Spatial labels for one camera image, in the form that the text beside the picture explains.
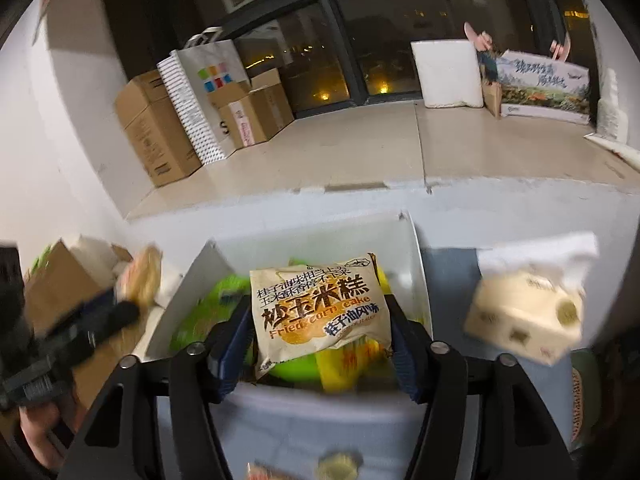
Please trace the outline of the person's left hand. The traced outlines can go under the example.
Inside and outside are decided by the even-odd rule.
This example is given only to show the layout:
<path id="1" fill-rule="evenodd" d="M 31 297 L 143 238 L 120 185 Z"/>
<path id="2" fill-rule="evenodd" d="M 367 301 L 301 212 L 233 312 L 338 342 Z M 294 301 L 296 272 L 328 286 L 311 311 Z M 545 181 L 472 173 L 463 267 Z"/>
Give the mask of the person's left hand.
<path id="1" fill-rule="evenodd" d="M 20 408 L 21 432 L 34 459 L 53 472 L 58 472 L 64 463 L 64 454 L 50 438 L 52 429 L 60 419 L 60 409 L 54 402 Z"/>

